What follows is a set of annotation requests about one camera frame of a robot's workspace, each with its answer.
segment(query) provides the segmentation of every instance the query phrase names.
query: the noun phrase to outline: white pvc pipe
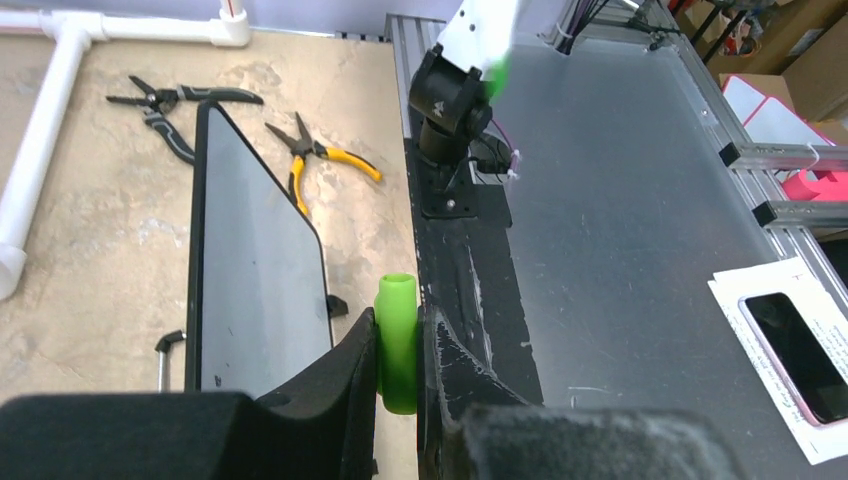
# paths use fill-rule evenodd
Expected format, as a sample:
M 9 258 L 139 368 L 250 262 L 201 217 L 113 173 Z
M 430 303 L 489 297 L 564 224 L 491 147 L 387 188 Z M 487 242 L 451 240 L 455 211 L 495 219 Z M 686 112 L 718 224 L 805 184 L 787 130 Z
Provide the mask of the white pvc pipe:
M 38 12 L 3 12 L 0 33 L 16 35 L 42 35 L 41 15 Z
M 211 35 L 211 24 L 208 21 L 103 17 L 101 25 L 106 38 L 127 40 L 208 42 Z
M 0 199 L 0 299 L 11 295 L 23 272 L 26 243 L 35 207 L 62 117 L 90 38 L 81 28 L 60 29 L 50 67 L 29 118 L 15 164 Z
M 0 199 L 0 300 L 15 292 L 23 273 L 27 258 L 23 248 L 77 70 L 91 41 L 120 38 L 210 42 L 227 47 L 247 45 L 250 25 L 242 1 L 220 1 L 219 18 L 208 22 L 116 18 L 97 12 L 0 11 L 0 33 L 44 33 L 57 39 L 50 67 Z

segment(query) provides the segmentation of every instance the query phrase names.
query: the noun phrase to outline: cardboard box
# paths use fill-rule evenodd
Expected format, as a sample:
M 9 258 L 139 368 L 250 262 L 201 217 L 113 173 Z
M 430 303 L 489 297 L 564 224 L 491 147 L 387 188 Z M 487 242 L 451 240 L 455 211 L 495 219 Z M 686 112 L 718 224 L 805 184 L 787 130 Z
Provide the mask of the cardboard box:
M 775 5 L 757 17 L 764 29 L 759 50 L 747 56 L 717 54 L 707 68 L 716 79 L 721 73 L 780 74 L 846 12 L 848 0 L 793 0 Z M 678 17 L 678 23 L 690 37 L 697 28 L 685 15 Z M 709 45 L 700 41 L 695 49 L 704 55 Z
M 848 113 L 848 17 L 843 17 L 783 72 L 795 111 L 808 122 Z
M 848 147 L 848 130 L 839 120 L 829 120 L 827 122 L 810 124 L 821 132 L 822 135 L 828 138 L 837 145 Z

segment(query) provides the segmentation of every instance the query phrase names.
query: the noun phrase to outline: yellow-handled pliers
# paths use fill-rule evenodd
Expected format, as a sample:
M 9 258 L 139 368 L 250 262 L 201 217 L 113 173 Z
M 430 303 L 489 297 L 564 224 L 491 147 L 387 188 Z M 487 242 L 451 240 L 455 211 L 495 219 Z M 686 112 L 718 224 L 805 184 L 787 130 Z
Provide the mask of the yellow-handled pliers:
M 347 150 L 342 150 L 341 148 L 325 147 L 313 140 L 312 135 L 309 134 L 309 130 L 300 118 L 300 114 L 295 112 L 294 116 L 297 120 L 297 129 L 300 131 L 300 139 L 298 140 L 290 137 L 286 132 L 271 125 L 270 123 L 266 122 L 265 126 L 268 127 L 268 129 L 271 130 L 274 135 L 279 137 L 286 145 L 288 145 L 289 150 L 291 150 L 294 161 L 292 161 L 292 167 L 291 170 L 289 170 L 288 190 L 289 195 L 293 197 L 292 200 L 294 201 L 295 206 L 297 206 L 298 210 L 300 210 L 304 215 L 309 215 L 309 208 L 307 208 L 306 203 L 303 202 L 303 197 L 300 193 L 300 180 L 303 176 L 303 169 L 306 167 L 306 157 L 310 153 L 314 153 L 325 160 L 333 160 L 335 162 L 353 165 L 365 172 L 375 182 L 379 183 L 380 180 L 383 179 L 383 174 L 380 173 L 374 165 L 371 165 L 367 160 L 359 155 L 354 155 L 353 153 L 350 153 Z

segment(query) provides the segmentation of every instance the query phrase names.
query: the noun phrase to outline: needle-nose pliers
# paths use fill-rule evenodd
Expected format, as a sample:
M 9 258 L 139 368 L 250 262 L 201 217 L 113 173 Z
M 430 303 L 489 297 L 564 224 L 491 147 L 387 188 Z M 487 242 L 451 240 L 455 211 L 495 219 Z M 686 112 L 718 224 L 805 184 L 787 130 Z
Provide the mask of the needle-nose pliers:
M 303 175 L 303 169 L 306 166 L 306 157 L 310 153 L 314 153 L 325 160 L 353 165 L 365 172 L 365 174 L 371 177 L 371 179 L 375 182 L 379 183 L 380 180 L 383 179 L 383 174 L 380 173 L 374 165 L 371 165 L 367 160 L 359 155 L 355 155 L 341 148 L 325 147 L 319 142 L 313 140 L 312 135 L 309 134 L 309 129 L 306 128 L 306 125 L 303 123 L 303 119 L 300 118 L 300 114 L 295 112 L 294 115 L 297 120 L 297 129 L 300 131 L 300 139 L 298 140 L 290 137 L 286 132 L 271 125 L 270 123 L 266 122 L 265 126 L 289 147 L 289 150 L 291 150 L 291 154 L 294 157 L 291 169 L 289 170 L 288 191 L 289 195 L 293 196 L 292 203 L 295 204 L 301 213 L 309 215 L 309 208 L 306 206 L 306 203 L 303 202 L 303 197 L 301 196 L 300 180 Z
M 116 97 L 109 95 L 106 100 L 122 105 L 141 107 L 144 123 L 156 131 L 168 144 L 172 152 L 182 161 L 194 165 L 194 149 L 188 146 L 180 132 L 165 118 L 165 114 L 174 109 L 180 100 L 200 102 L 217 100 L 220 102 L 242 102 L 262 105 L 259 95 L 240 88 L 197 88 L 179 85 L 177 88 L 156 89 L 135 75 L 129 76 L 136 87 L 144 92 L 144 98 Z

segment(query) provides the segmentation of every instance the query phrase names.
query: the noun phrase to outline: pliers jaw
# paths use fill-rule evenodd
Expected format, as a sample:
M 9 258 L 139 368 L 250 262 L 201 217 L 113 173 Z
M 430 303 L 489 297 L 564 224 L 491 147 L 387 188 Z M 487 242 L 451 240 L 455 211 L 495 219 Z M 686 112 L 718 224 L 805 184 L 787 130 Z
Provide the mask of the pliers jaw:
M 271 132 L 277 138 L 282 140 L 287 147 L 289 147 L 289 151 L 291 151 L 292 156 L 300 156 L 303 157 L 304 160 L 306 160 L 306 156 L 310 153 L 313 153 L 315 151 L 315 147 L 308 130 L 306 131 L 306 137 L 303 136 L 303 131 L 306 129 L 306 126 L 303 126 L 303 129 L 301 129 L 301 126 L 303 125 L 303 120 L 300 119 L 300 115 L 295 115 L 297 116 L 298 130 L 300 130 L 301 138 L 299 139 L 292 138 L 291 135 L 271 125 L 268 122 L 265 122 L 265 126 L 268 127 L 268 130 L 271 130 Z
M 173 110 L 180 99 L 176 90 L 168 88 L 155 89 L 135 75 L 130 75 L 129 79 L 144 93 L 144 98 L 108 95 L 106 100 L 122 105 L 142 107 L 142 112 L 145 114 L 149 111 L 165 114 Z

